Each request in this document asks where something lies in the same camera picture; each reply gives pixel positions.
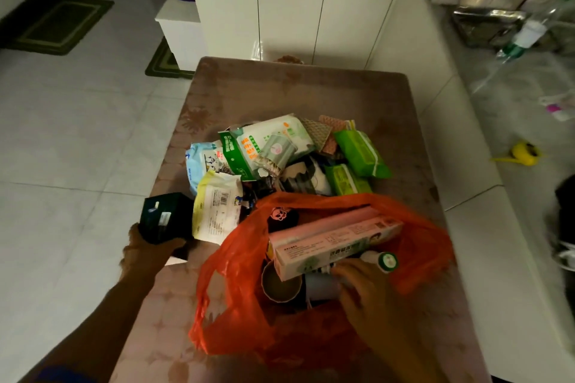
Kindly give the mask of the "person's right hand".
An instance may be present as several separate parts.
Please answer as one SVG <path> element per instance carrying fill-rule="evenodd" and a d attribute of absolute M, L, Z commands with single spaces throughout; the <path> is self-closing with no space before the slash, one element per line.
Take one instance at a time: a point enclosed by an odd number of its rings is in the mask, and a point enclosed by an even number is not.
<path fill-rule="evenodd" d="M 376 336 L 380 336 L 384 332 L 417 336 L 421 340 L 408 304 L 394 290 L 388 275 L 385 274 L 385 276 L 388 281 L 388 289 L 383 296 L 374 302 L 340 301 L 348 321 L 369 348 Z"/>

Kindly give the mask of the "person's left hand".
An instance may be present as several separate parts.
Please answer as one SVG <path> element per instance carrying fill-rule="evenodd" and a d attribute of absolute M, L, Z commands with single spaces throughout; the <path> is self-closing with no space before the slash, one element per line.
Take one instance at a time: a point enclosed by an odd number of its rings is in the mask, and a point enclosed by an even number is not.
<path fill-rule="evenodd" d="M 147 242 L 139 231 L 139 223 L 134 223 L 128 233 L 128 245 L 123 249 L 119 263 L 121 274 L 119 283 L 154 285 L 156 275 L 169 258 L 162 257 L 158 245 Z"/>

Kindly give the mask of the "dark green box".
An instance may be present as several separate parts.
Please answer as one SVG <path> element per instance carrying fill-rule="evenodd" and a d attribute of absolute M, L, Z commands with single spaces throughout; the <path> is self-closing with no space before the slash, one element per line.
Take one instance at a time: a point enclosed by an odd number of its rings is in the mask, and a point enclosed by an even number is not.
<path fill-rule="evenodd" d="M 193 205 L 194 200 L 180 192 L 145 198 L 138 225 L 141 236 L 151 244 L 193 240 Z"/>

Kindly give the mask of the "white bottle with green cap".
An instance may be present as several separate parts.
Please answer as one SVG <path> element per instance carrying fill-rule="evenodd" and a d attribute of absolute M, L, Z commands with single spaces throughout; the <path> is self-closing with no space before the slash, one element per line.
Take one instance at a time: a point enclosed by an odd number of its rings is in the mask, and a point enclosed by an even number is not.
<path fill-rule="evenodd" d="M 396 256 L 390 252 L 367 250 L 361 254 L 359 259 L 366 263 L 376 265 L 377 268 L 385 274 L 391 273 L 399 266 Z"/>

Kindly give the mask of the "person's left forearm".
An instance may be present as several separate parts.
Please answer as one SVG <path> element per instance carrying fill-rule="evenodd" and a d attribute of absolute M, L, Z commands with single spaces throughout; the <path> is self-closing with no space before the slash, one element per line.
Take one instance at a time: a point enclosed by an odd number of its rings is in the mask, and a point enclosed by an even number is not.
<path fill-rule="evenodd" d="M 118 282 L 96 309 L 18 383 L 33 383 L 42 368 L 57 365 L 90 376 L 97 383 L 109 383 L 141 305 L 152 287 Z"/>

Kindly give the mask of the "person's right forearm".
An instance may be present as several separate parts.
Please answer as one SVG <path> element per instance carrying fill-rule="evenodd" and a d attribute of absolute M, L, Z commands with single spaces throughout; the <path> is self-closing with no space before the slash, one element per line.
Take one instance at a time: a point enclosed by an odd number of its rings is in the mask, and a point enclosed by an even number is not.
<path fill-rule="evenodd" d="M 376 336 L 370 348 L 401 383 L 449 383 L 433 353 L 417 336 L 384 332 Z"/>

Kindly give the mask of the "grey cup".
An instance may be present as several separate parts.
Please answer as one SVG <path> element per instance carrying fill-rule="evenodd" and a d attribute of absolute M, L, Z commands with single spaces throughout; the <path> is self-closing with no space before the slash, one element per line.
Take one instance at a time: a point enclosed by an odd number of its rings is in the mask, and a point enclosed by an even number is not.
<path fill-rule="evenodd" d="M 307 273 L 304 275 L 305 299 L 307 303 L 329 301 L 339 298 L 341 283 L 330 274 Z"/>

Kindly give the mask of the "long pink and green box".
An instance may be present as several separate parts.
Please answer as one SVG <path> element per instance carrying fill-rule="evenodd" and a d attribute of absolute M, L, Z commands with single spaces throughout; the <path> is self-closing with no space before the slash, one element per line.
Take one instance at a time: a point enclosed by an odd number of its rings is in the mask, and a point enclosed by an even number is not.
<path fill-rule="evenodd" d="M 281 281 L 317 271 L 400 234 L 404 223 L 367 206 L 274 232 L 270 244 Z"/>

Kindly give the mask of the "white and yellow packet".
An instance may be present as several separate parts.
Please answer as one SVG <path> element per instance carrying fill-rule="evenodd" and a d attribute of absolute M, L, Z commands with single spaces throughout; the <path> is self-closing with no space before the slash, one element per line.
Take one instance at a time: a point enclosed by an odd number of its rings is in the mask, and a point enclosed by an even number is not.
<path fill-rule="evenodd" d="M 242 201 L 239 175 L 207 171 L 198 184 L 194 200 L 193 238 L 221 245 L 239 224 Z"/>

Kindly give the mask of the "brown paper cup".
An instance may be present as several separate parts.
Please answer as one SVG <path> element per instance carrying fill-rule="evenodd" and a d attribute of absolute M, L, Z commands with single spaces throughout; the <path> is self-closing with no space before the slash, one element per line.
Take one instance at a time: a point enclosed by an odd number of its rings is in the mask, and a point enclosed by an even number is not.
<path fill-rule="evenodd" d="M 302 276 L 283 281 L 279 278 L 275 264 L 269 261 L 261 274 L 261 287 L 264 295 L 276 304 L 287 304 L 300 294 L 304 280 Z"/>

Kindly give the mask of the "orange plastic bag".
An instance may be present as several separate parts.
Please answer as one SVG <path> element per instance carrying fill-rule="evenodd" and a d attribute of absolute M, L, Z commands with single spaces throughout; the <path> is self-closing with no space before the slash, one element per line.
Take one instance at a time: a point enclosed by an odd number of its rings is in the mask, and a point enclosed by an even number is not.
<path fill-rule="evenodd" d="M 404 223 L 396 243 L 384 244 L 399 257 L 391 284 L 409 294 L 430 282 L 455 260 L 448 233 L 385 195 L 360 193 L 322 197 L 276 192 L 256 203 L 253 213 L 223 241 L 199 270 L 197 308 L 189 331 L 192 343 L 208 355 L 254 353 L 261 362 L 282 369 L 346 367 L 367 351 L 336 301 L 270 323 L 256 291 L 269 242 L 267 219 L 276 207 L 330 211 L 371 205 Z"/>

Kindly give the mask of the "blue and white tissue packet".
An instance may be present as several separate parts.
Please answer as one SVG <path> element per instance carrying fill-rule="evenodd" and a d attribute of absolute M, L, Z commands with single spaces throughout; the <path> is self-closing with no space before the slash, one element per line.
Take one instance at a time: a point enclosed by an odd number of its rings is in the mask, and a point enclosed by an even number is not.
<path fill-rule="evenodd" d="M 197 195 L 199 182 L 208 171 L 234 175 L 224 156 L 220 140 L 192 143 L 185 152 L 185 163 L 190 191 L 194 197 Z"/>

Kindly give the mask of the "black item with pink panda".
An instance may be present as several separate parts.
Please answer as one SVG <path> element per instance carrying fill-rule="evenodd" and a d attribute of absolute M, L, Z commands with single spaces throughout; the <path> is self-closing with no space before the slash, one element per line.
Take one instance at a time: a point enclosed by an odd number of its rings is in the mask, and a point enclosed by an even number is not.
<path fill-rule="evenodd" d="M 299 212 L 295 209 L 275 207 L 267 218 L 268 233 L 280 232 L 296 227 L 299 222 Z"/>

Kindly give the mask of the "small green wipes packet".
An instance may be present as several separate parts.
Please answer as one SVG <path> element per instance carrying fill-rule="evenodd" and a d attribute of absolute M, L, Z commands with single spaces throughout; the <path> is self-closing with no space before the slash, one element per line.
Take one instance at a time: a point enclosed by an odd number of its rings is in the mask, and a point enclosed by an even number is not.
<path fill-rule="evenodd" d="M 358 193 L 372 193 L 370 183 L 366 178 L 356 176 L 346 164 L 326 166 L 324 168 L 328 183 L 336 196 Z"/>

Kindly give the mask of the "black and white bag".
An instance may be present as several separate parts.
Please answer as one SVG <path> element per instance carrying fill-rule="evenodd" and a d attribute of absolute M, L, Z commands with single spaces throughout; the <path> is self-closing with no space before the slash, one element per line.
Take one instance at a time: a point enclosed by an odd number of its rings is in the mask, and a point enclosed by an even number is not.
<path fill-rule="evenodd" d="M 310 155 L 287 166 L 279 177 L 284 191 L 319 196 L 334 196 L 319 163 Z"/>

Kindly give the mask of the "large green wipes packet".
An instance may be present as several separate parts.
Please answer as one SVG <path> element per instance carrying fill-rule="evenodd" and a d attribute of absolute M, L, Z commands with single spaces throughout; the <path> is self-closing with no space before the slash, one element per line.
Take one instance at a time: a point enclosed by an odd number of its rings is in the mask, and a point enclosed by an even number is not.
<path fill-rule="evenodd" d="M 334 133 L 349 165 L 359 177 L 387 179 L 392 173 L 369 137 L 358 130 L 341 130 Z"/>

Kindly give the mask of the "green and white bag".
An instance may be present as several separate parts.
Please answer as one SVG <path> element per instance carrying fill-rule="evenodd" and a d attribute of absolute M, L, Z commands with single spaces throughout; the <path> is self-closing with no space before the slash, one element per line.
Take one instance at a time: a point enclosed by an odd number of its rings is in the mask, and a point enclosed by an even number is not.
<path fill-rule="evenodd" d="M 316 151 L 316 147 L 297 117 L 287 114 L 277 118 L 246 125 L 234 130 L 220 131 L 224 156 L 234 175 L 244 182 L 261 179 L 254 159 L 272 134 L 284 134 L 296 145 L 297 151 L 287 163 Z"/>

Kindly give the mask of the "round cotton swab pack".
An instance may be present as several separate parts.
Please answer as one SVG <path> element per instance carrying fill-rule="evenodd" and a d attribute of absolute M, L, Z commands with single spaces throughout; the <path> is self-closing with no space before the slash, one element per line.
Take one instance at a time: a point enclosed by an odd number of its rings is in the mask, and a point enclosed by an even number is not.
<path fill-rule="evenodd" d="M 272 134 L 254 159 L 260 177 L 279 177 L 297 151 L 296 145 L 284 134 Z"/>

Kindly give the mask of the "brown checkered cloth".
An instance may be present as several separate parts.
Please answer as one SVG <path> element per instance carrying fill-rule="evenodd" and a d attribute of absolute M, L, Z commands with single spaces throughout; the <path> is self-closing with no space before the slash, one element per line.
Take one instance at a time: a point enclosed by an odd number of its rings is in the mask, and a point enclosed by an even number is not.
<path fill-rule="evenodd" d="M 320 123 L 319 121 L 310 120 L 308 118 L 298 117 L 298 119 L 313 141 L 316 151 L 322 151 L 332 132 L 332 128 L 329 125 Z"/>

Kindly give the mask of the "white counter unit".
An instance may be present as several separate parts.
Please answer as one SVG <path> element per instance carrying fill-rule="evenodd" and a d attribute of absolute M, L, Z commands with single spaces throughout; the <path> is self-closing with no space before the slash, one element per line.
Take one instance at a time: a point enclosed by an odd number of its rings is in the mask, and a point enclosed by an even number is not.
<path fill-rule="evenodd" d="M 575 383 L 575 316 L 558 244 L 557 187 L 575 174 L 575 119 L 542 96 L 575 93 L 575 58 L 531 51 L 497 72 L 466 47 L 446 8 L 393 0 L 367 69 L 405 74 L 489 374 L 513 383 Z M 521 141 L 537 165 L 491 161 Z"/>

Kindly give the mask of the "blue sleeve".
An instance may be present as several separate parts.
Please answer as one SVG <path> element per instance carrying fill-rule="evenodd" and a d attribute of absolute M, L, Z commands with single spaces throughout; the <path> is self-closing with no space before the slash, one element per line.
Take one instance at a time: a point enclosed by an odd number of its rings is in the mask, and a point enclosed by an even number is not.
<path fill-rule="evenodd" d="M 97 383 L 97 381 L 83 373 L 57 365 L 42 368 L 33 379 L 33 383 Z"/>

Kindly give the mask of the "small green floor mat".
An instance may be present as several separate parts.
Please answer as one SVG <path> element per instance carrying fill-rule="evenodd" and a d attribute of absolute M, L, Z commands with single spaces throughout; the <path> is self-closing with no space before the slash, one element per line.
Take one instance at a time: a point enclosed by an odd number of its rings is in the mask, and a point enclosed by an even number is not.
<path fill-rule="evenodd" d="M 194 71 L 181 70 L 165 37 L 156 49 L 145 75 L 149 77 L 192 80 Z"/>

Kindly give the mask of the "brown floral tablecloth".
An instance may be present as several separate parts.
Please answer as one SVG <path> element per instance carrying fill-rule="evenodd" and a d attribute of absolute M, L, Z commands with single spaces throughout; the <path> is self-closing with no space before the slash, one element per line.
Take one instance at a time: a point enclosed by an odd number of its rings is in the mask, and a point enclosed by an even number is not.
<path fill-rule="evenodd" d="M 204 57 L 190 85 L 151 195 L 186 191 L 184 142 L 217 128 L 288 113 L 352 118 L 366 130 L 392 171 L 372 189 L 439 228 L 447 226 L 405 75 Z M 273 305 L 261 286 L 252 295 L 272 323 L 277 343 L 263 352 L 207 355 L 190 341 L 196 285 L 217 246 L 197 244 L 187 263 L 159 273 L 144 300 L 111 383 L 392 383 L 394 376 L 352 332 L 338 303 L 296 312 Z M 421 335 L 450 383 L 492 383 L 456 263 L 435 270 L 407 295 Z"/>

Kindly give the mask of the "yellow watering can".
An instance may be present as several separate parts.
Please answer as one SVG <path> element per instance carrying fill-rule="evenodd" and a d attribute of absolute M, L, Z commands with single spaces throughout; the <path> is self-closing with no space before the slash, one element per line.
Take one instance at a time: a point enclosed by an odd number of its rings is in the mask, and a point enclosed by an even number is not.
<path fill-rule="evenodd" d="M 507 156 L 492 157 L 491 161 L 533 167 L 538 164 L 542 156 L 538 147 L 530 142 L 521 141 L 510 149 Z"/>

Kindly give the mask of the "white low side table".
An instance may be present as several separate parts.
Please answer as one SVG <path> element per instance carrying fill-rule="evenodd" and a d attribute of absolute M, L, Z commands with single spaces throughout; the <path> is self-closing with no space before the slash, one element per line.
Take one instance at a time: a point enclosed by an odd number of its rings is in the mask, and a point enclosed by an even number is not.
<path fill-rule="evenodd" d="M 200 59 L 209 54 L 196 3 L 166 0 L 155 20 L 179 69 L 194 72 Z"/>

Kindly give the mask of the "black object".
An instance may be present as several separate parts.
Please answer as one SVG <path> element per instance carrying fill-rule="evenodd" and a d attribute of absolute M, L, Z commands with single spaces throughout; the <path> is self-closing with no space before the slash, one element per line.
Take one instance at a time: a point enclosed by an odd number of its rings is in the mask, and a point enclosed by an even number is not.
<path fill-rule="evenodd" d="M 553 258 L 559 266 L 575 273 L 575 174 L 555 190 L 558 203 L 558 244 Z"/>

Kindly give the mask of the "large green doormat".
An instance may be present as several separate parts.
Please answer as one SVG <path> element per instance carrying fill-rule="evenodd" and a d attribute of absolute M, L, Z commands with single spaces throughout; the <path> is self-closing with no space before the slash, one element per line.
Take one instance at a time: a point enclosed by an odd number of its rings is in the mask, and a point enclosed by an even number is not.
<path fill-rule="evenodd" d="M 67 55 L 114 6 L 112 0 L 46 0 L 0 23 L 0 48 Z"/>

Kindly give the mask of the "pink and white item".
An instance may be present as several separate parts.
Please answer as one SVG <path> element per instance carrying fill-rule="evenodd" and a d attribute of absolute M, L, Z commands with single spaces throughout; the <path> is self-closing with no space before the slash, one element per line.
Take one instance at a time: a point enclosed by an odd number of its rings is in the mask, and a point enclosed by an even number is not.
<path fill-rule="evenodd" d="M 560 122 L 575 119 L 574 93 L 542 96 L 538 98 L 538 103 L 545 107 L 545 109 Z"/>

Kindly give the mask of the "white cabinet with doors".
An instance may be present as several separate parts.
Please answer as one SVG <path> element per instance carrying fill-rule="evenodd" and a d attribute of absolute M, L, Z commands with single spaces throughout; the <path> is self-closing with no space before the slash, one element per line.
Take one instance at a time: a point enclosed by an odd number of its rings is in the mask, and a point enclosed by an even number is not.
<path fill-rule="evenodd" d="M 366 69 L 393 0 L 196 0 L 211 57 Z"/>

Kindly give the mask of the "shiny metal box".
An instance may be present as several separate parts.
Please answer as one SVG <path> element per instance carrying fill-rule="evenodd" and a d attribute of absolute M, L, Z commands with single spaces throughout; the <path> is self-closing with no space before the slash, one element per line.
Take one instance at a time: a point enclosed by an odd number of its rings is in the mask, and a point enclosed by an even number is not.
<path fill-rule="evenodd" d="M 520 10 L 457 7 L 450 20 L 465 45 L 498 50 L 521 30 L 528 14 Z"/>

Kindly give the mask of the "clear plastic bottle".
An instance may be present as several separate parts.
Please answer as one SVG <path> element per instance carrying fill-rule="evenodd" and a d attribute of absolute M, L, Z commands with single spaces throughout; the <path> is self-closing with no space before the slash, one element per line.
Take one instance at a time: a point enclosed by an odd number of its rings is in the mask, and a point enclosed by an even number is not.
<path fill-rule="evenodd" d="M 573 0 L 527 0 L 530 14 L 521 24 L 520 29 L 510 41 L 501 47 L 494 57 L 493 68 L 490 74 L 471 90 L 475 95 L 484 89 L 496 76 L 501 68 L 518 60 L 527 50 L 533 47 L 559 20 L 564 11 L 569 8 Z"/>

